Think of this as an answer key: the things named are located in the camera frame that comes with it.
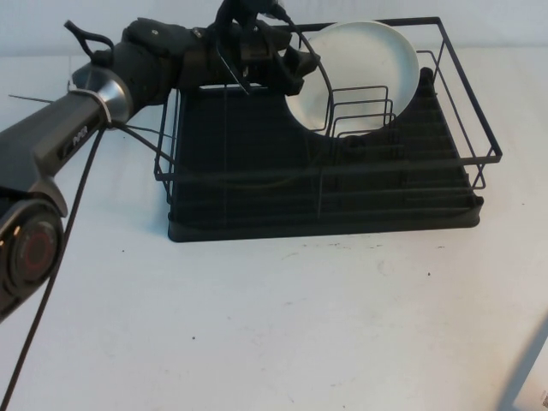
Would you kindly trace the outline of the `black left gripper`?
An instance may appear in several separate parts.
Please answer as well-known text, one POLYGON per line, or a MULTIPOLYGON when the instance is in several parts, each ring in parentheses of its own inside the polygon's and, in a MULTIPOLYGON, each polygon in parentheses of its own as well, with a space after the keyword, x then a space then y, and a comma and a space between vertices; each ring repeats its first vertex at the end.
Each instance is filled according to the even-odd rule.
POLYGON ((250 30, 235 22, 226 27, 211 24, 205 33, 207 86, 234 85, 251 92, 258 85, 295 96, 304 85, 296 76, 307 76, 319 66, 313 53, 289 46, 288 33, 263 21, 250 30))

